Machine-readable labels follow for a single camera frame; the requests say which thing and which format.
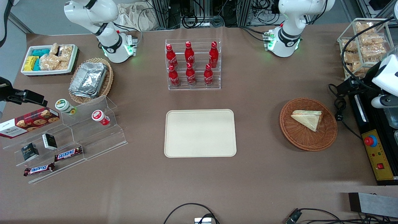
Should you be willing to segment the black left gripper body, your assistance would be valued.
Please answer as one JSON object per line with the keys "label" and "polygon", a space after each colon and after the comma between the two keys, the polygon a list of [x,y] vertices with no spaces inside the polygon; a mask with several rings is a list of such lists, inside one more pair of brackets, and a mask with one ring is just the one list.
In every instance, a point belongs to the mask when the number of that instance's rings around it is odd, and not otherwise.
{"label": "black left gripper body", "polygon": [[375,78],[379,74],[379,68],[381,67],[381,62],[373,65],[367,72],[364,77],[364,89],[366,91],[373,91],[377,94],[382,94],[383,91],[380,87],[372,82],[373,78]]}

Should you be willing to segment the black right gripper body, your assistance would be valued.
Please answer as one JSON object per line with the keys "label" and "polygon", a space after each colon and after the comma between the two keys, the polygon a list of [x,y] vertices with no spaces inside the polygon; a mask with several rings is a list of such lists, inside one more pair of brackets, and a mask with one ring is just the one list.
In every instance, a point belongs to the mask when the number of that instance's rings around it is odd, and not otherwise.
{"label": "black right gripper body", "polygon": [[14,88],[9,80],[0,78],[0,101],[7,101],[9,97],[14,95]]}

